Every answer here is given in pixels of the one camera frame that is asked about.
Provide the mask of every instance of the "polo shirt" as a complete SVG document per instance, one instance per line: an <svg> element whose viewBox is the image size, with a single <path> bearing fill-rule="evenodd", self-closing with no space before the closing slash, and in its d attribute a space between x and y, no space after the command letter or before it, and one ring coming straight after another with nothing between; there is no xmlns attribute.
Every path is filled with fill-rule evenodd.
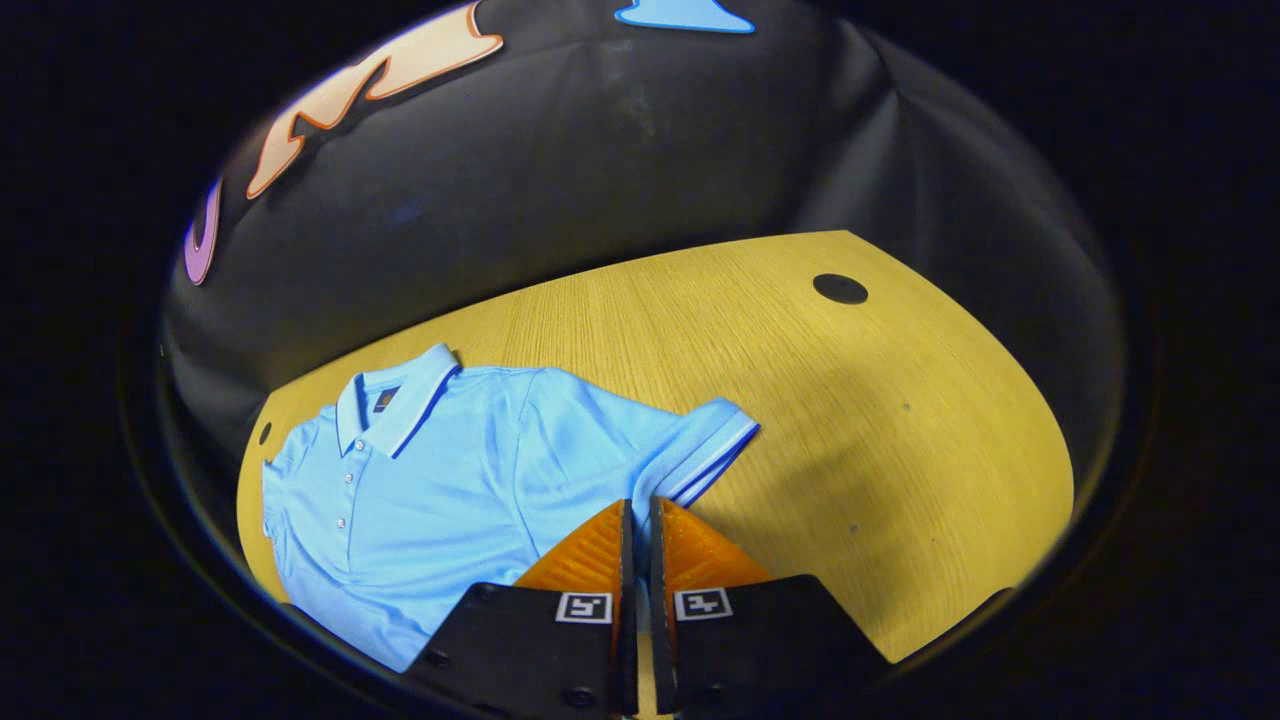
<svg viewBox="0 0 1280 720"><path fill-rule="evenodd" d="M759 425L687 415L554 368L461 369L436 345L361 373L262 464L262 530L293 605L398 673L476 582L515 583L604 506L687 507Z"/></svg>

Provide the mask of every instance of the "table surface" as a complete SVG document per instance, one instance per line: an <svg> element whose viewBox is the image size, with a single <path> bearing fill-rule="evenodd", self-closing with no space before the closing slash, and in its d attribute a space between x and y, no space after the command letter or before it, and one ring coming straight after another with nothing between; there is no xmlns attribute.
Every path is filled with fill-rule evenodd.
<svg viewBox="0 0 1280 720"><path fill-rule="evenodd" d="M819 295L813 281L826 273L858 281L867 301ZM273 392L237 514L250 569L275 600L288 596L261 530L262 461L352 375L436 342L463 366L556 366L672 413L736 402L762 429L694 512L774 577L817 575L893 662L1018 585L1070 518L1057 423L978 320L847 232L765 237L479 302ZM652 708L645 641L641 708Z"/></svg>

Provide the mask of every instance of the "shirt collar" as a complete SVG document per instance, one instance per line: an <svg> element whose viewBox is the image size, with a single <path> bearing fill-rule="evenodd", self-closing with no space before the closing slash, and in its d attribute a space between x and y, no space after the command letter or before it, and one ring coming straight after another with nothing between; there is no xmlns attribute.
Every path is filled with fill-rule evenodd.
<svg viewBox="0 0 1280 720"><path fill-rule="evenodd" d="M444 380L458 369L453 352L442 342L422 355L385 370L360 373L338 396L338 454L346 456L357 439L394 457L430 413ZM365 388L399 380L396 398L372 427L361 420L365 414Z"/></svg>

